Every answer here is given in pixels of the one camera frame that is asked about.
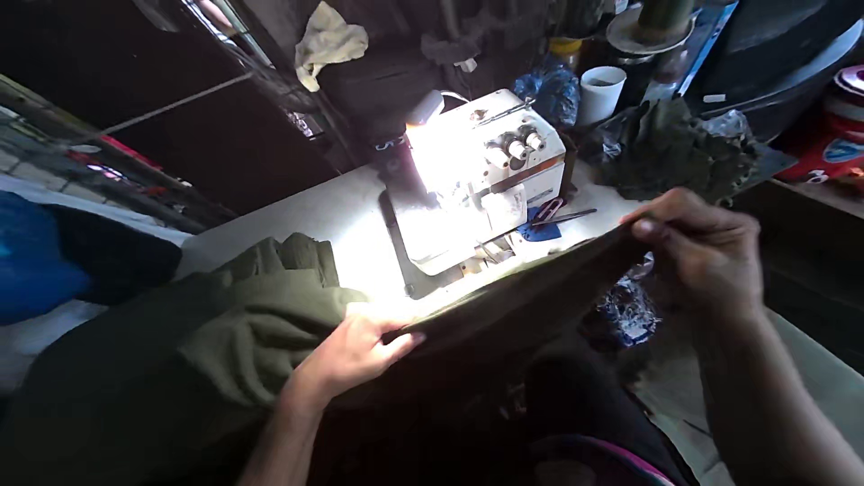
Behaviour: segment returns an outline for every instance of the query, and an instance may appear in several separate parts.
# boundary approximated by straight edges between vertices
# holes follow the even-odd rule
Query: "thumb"
[[[411,350],[420,346],[423,341],[426,341],[426,335],[422,332],[403,334],[391,341],[390,344],[384,345],[379,343],[378,352],[384,359],[384,362],[387,363],[387,366],[390,366],[410,353]]]
[[[662,247],[676,261],[692,258],[706,250],[704,246],[695,243],[675,228],[654,220],[636,221],[632,230],[637,240]]]

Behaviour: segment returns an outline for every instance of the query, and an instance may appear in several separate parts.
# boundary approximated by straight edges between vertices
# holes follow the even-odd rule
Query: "yellow cloth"
[[[323,67],[363,57],[368,47],[369,35],[363,27],[349,25],[327,2],[321,2],[295,47],[297,79],[314,93],[321,89],[315,77]]]

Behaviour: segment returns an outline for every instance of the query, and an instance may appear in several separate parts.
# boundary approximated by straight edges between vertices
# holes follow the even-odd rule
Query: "plastic cup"
[[[620,67],[588,69],[580,80],[581,98],[576,125],[591,125],[611,117],[626,80],[627,73]]]

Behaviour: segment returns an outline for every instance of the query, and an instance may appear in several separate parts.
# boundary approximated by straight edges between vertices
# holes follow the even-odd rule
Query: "human hand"
[[[709,206],[675,188],[621,218],[633,235],[674,263],[690,299],[714,316],[762,309],[759,223],[743,213]]]
[[[381,336],[408,325],[367,303],[350,303],[345,320],[294,371],[280,396],[280,406],[323,410],[337,395],[380,376],[423,342],[422,333],[405,334],[384,345]]]

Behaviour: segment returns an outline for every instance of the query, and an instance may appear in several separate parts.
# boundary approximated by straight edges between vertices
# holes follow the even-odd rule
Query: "sewing machine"
[[[409,117],[405,135],[422,182],[416,195],[388,184],[414,265],[436,275],[474,248],[528,220],[528,208],[558,196],[565,148],[555,128],[501,89],[441,113],[432,92]]]

